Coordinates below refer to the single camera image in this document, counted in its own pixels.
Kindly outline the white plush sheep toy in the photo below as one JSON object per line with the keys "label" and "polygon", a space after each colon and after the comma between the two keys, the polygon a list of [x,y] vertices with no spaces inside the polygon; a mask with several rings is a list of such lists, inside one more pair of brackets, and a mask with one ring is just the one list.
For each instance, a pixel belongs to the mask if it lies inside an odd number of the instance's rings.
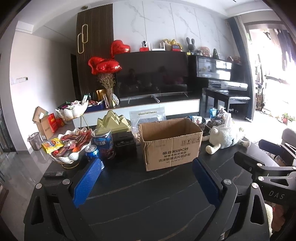
{"label": "white plush sheep toy", "polygon": [[241,145],[249,148],[250,141],[244,141],[245,134],[242,128],[238,127],[224,127],[224,125],[215,126],[210,129],[209,135],[204,136],[202,141],[208,141],[210,145],[205,147],[205,151],[212,155],[219,149],[226,149],[234,145]]}

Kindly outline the white shell snack bowl lower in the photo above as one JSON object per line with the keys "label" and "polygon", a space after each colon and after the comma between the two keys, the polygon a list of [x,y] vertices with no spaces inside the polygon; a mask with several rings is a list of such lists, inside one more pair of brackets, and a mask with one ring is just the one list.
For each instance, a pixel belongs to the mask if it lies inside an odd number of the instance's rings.
{"label": "white shell snack bowl lower", "polygon": [[73,169],[80,163],[80,159],[85,154],[85,148],[91,144],[91,133],[91,128],[83,127],[59,134],[57,139],[63,146],[49,155],[54,162],[60,164],[64,169]]}

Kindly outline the white shell snack bowl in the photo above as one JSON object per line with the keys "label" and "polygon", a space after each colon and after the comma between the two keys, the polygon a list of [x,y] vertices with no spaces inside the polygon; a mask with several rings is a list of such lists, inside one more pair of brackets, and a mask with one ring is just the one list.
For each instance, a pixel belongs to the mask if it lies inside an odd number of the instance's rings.
{"label": "white shell snack bowl", "polygon": [[80,163],[80,159],[85,154],[85,148],[91,144],[91,133],[91,128],[83,127],[59,134],[57,139],[63,146],[49,155],[54,162],[60,164],[64,169],[73,169]]}
{"label": "white shell snack bowl", "polygon": [[69,121],[82,116],[88,108],[88,101],[74,101],[70,105],[66,105],[65,108],[55,109],[56,114],[62,120]]}

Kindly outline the grey waste bin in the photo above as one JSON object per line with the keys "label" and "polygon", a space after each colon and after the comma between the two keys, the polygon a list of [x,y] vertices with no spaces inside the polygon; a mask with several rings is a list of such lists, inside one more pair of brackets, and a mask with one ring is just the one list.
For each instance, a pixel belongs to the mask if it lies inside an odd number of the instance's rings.
{"label": "grey waste bin", "polygon": [[38,151],[42,147],[43,140],[39,132],[29,135],[27,141],[30,143],[34,151]]}

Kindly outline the blue snack canister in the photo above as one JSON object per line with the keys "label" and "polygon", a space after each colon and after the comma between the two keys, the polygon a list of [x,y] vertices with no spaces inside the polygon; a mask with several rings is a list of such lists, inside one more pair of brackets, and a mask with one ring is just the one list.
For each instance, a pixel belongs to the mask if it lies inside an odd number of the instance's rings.
{"label": "blue snack canister", "polygon": [[97,146],[102,161],[111,160],[115,156],[111,130],[95,129],[92,134],[92,143]]}

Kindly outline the open cardboard box on floor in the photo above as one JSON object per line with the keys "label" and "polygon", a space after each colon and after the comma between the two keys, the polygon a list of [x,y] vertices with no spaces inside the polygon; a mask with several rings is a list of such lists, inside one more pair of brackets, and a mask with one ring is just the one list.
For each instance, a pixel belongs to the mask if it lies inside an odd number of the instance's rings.
{"label": "open cardboard box on floor", "polygon": [[65,125],[61,118],[55,117],[41,107],[36,107],[32,121],[36,124],[43,140],[50,139],[55,132]]}

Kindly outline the white shell snack bowl upper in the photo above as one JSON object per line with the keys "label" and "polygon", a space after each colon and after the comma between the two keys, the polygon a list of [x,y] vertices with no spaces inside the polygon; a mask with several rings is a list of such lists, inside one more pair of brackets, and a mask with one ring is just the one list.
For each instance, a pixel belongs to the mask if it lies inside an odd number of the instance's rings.
{"label": "white shell snack bowl upper", "polygon": [[88,101],[74,101],[70,105],[66,105],[65,108],[55,109],[56,114],[62,120],[69,121],[82,116],[88,108]]}

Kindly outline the brown cardboard box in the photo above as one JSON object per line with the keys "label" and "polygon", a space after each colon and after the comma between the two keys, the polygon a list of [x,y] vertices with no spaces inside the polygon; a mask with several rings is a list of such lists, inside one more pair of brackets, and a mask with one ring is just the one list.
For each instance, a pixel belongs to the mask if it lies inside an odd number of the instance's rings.
{"label": "brown cardboard box", "polygon": [[141,123],[139,134],[147,172],[193,161],[203,137],[200,127],[188,118]]}

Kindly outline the white tv cabinet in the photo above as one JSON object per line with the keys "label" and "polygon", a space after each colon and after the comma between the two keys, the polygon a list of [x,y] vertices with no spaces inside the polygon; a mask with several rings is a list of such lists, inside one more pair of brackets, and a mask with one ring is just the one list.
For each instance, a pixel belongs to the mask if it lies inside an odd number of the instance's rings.
{"label": "white tv cabinet", "polygon": [[[130,111],[148,110],[152,108],[164,108],[166,116],[199,113],[200,100],[189,99],[180,101],[160,102],[156,104],[136,105],[123,108],[115,108],[111,110],[117,115],[123,115],[126,119],[130,119]],[[85,113],[81,118],[74,119],[73,124],[76,128],[86,127],[87,125],[96,126],[97,119],[104,118],[107,112],[108,109]]]}

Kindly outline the yellow mountain shaped ornament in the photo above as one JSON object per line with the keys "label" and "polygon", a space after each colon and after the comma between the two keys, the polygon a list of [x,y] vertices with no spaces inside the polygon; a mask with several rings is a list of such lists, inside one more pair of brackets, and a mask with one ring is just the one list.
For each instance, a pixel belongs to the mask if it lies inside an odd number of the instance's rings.
{"label": "yellow mountain shaped ornament", "polygon": [[117,115],[109,110],[103,118],[97,119],[97,126],[94,131],[96,135],[111,133],[130,132],[131,122],[124,115]]}

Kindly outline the black upright piano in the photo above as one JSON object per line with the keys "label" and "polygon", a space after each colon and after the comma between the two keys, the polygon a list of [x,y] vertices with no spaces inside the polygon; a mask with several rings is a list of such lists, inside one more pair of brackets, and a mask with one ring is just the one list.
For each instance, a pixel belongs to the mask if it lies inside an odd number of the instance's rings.
{"label": "black upright piano", "polygon": [[[192,92],[200,99],[200,114],[203,117],[210,116],[214,99],[209,97],[209,106],[205,111],[203,88],[228,90],[230,93],[250,97],[249,86],[244,74],[244,68],[240,64],[216,60],[210,57],[194,56],[188,57],[188,74],[191,81]],[[248,104],[232,104],[229,112],[234,113],[242,119],[248,117]],[[224,102],[218,102],[219,109],[223,108]]]}

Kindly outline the clear plastic zip bag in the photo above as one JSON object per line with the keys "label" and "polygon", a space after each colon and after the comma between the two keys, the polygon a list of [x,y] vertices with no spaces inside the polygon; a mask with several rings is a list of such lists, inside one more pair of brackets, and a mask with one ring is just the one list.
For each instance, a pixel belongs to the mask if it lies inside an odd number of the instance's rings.
{"label": "clear plastic zip bag", "polygon": [[164,107],[130,111],[129,116],[133,134],[138,133],[138,125],[141,123],[152,123],[155,121],[166,120]]}

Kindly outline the dried flower vase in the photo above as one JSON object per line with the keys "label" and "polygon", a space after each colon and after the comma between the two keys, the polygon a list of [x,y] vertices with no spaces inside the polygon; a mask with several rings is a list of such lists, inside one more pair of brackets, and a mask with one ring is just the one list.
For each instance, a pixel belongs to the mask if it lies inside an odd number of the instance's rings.
{"label": "dried flower vase", "polygon": [[98,75],[98,81],[106,89],[106,96],[109,107],[114,108],[113,104],[113,87],[115,85],[115,77],[113,73],[105,73]]}

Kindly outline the red heart foil balloon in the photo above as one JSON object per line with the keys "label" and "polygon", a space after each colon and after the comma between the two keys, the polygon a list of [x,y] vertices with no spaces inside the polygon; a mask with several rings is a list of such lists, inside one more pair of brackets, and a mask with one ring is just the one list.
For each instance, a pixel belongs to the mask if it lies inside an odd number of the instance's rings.
{"label": "red heart foil balloon", "polygon": [[112,74],[122,70],[120,64],[114,59],[104,59],[101,57],[91,57],[88,60],[92,75]]}

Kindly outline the large black television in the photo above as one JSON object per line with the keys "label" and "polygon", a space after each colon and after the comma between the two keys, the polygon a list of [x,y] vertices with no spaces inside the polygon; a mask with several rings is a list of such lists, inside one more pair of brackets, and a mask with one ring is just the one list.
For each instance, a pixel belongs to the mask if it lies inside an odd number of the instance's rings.
{"label": "large black television", "polygon": [[193,91],[184,52],[124,53],[115,55],[115,60],[122,68],[115,75],[114,90],[119,99]]}

